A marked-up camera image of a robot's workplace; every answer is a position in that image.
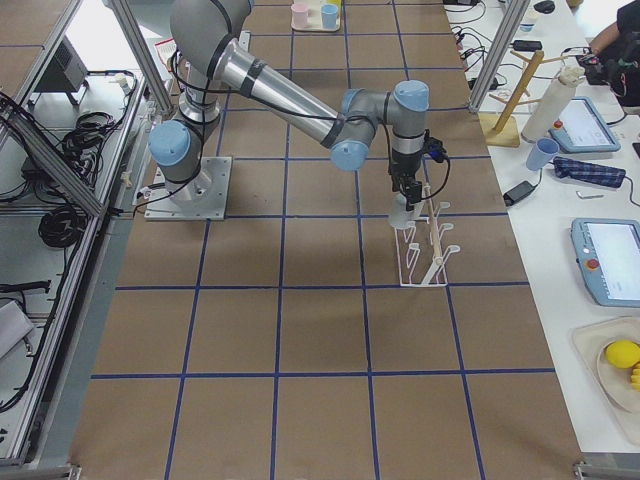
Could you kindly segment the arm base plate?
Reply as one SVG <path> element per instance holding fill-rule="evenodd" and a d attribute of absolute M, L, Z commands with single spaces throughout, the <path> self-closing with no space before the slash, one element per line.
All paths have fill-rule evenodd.
<path fill-rule="evenodd" d="M 174 195 L 153 189 L 144 217 L 149 221 L 221 221 L 225 218 L 231 157 L 203 157 L 199 175 Z"/>

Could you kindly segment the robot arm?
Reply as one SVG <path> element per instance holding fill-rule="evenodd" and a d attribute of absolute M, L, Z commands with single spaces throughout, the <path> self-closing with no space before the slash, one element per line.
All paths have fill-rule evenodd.
<path fill-rule="evenodd" d="M 252 9 L 250 1 L 174 2 L 170 31 L 178 52 L 205 81 L 259 102 L 315 139 L 341 170 L 358 170 L 378 127 L 391 127 L 392 189 L 404 196 L 408 210 L 424 201 L 425 188 L 416 173 L 427 152 L 428 86 L 406 80 L 385 92 L 351 89 L 335 111 L 240 46 L 239 35 Z"/>

